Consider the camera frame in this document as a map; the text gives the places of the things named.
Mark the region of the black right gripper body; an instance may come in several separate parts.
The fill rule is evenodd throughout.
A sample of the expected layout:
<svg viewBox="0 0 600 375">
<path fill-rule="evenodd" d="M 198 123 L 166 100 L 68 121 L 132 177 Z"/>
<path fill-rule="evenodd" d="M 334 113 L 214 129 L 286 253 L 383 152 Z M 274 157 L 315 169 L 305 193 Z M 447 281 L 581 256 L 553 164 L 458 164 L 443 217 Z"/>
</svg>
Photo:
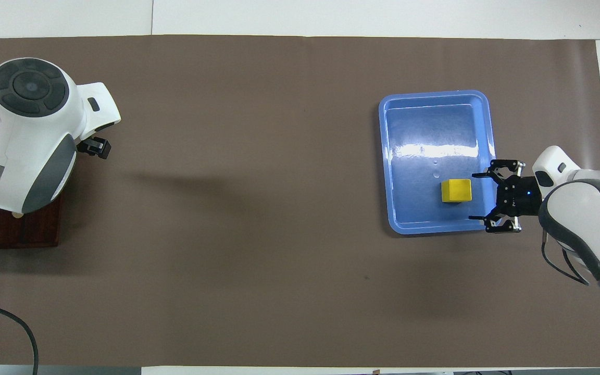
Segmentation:
<svg viewBox="0 0 600 375">
<path fill-rule="evenodd" d="M 542 202 L 534 177 L 509 177 L 497 183 L 495 212 L 509 217 L 537 216 Z"/>
</svg>

